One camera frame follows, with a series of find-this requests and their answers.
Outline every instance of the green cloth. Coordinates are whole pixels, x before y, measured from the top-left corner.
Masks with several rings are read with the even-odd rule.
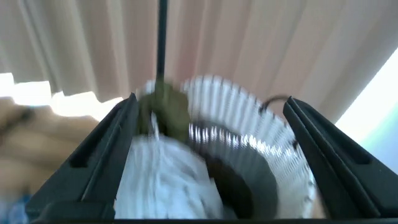
[[[156,114],[159,132],[181,142],[188,139],[190,117],[188,98],[173,86],[156,80],[155,91],[143,96],[139,102],[138,133],[148,134],[150,115]]]

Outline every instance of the laundry basket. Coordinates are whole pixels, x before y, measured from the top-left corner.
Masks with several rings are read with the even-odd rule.
[[[148,82],[138,97],[154,91]],[[182,84],[192,119],[190,146],[206,150],[252,190],[253,219],[310,218],[315,179],[290,126],[239,85],[207,75]],[[206,127],[194,125],[205,121]],[[211,141],[221,141],[209,147]],[[276,182],[275,190],[272,181]]]

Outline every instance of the vertical blind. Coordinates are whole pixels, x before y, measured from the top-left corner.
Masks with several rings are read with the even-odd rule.
[[[0,69],[126,97],[156,76],[157,0],[0,1]],[[394,0],[168,0],[165,78],[212,73],[336,121],[398,46]],[[281,106],[273,108],[280,113]]]

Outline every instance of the crumpled cloth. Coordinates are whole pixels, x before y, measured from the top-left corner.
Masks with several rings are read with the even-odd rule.
[[[160,133],[180,142],[188,139],[190,116],[187,96],[174,90],[173,86],[163,80],[156,80],[153,93],[142,96],[138,101],[139,134],[149,134],[150,115],[155,113]]]
[[[133,138],[114,204],[115,218],[222,218],[205,161],[160,135]]]

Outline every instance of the black rod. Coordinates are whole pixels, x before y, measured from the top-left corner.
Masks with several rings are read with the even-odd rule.
[[[167,0],[159,0],[159,24],[157,32],[157,78],[164,78],[166,50]]]

